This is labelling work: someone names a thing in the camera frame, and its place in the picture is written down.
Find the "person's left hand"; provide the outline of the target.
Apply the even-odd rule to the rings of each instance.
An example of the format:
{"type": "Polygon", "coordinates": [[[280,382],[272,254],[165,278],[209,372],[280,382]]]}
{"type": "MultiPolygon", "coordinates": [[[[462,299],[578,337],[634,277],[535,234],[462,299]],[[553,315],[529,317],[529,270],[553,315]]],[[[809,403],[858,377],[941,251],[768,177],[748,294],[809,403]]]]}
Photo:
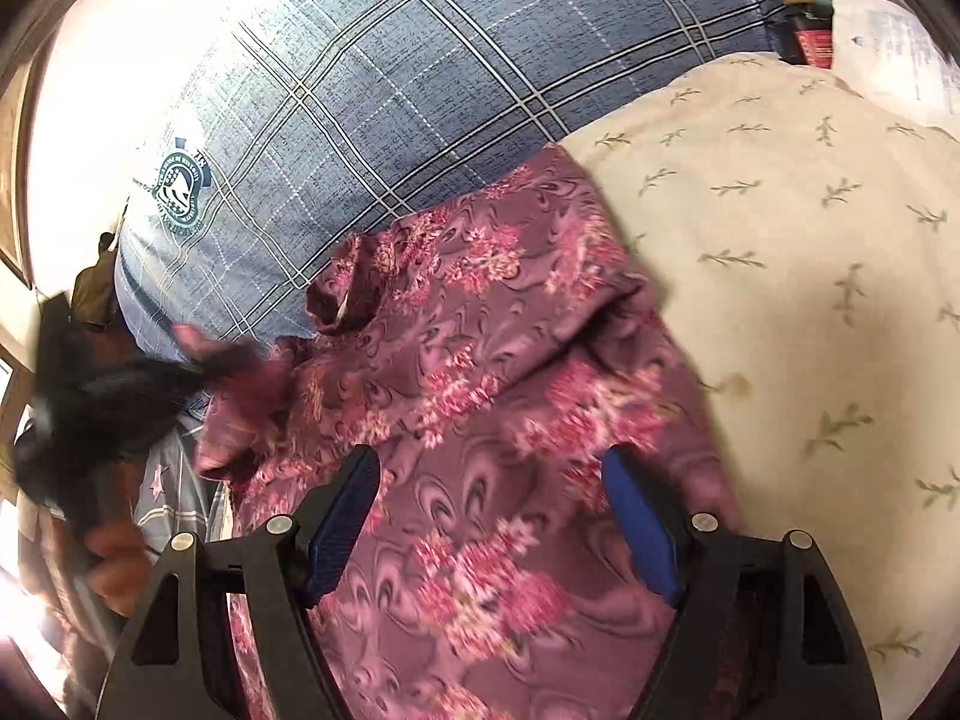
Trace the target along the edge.
{"type": "Polygon", "coordinates": [[[85,546],[98,559],[86,578],[106,606],[132,616],[151,574],[145,540],[132,520],[114,520],[89,530],[85,546]]]}

